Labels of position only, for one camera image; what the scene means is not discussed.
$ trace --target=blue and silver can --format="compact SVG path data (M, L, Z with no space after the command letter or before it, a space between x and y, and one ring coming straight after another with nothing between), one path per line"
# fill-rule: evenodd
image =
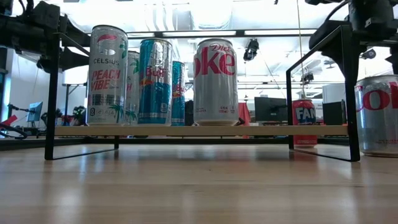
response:
M185 64L173 62L172 126L185 125Z
M138 125L170 126L172 44L145 39L140 46Z

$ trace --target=white can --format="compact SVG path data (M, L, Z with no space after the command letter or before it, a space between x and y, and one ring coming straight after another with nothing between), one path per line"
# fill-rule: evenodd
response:
M127 125L137 124L139 103L139 53L129 51L127 60L126 106L124 120Z
M193 117L202 126L232 126L239 119L236 54L232 43L208 39L194 56Z
M127 34L112 26L91 33L87 123L123 125L127 75Z

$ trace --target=wooden floor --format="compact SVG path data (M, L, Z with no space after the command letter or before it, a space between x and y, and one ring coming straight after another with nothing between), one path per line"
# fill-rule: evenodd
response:
M398 159L350 163L285 145L122 145L43 157L43 149L0 152L1 224L398 222Z

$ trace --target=wooden board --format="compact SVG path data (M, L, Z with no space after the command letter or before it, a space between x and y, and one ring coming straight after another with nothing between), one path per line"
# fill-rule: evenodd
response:
M347 135L346 126L186 126L186 127L56 127L57 136L276 136Z

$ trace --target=silver can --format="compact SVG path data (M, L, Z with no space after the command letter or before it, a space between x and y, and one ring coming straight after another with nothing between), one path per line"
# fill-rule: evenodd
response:
M359 148L369 156L398 156L398 75L368 77L355 87Z
M208 39L194 56L193 117L202 126L234 125L239 119L236 54L232 43Z
M93 28L88 73L87 123L123 125L127 75L127 34L113 26Z
M129 51L127 56L126 106L124 120L128 125L137 124L138 88L139 88L139 53Z
M172 117L172 44L145 39L140 45L140 126L170 126Z

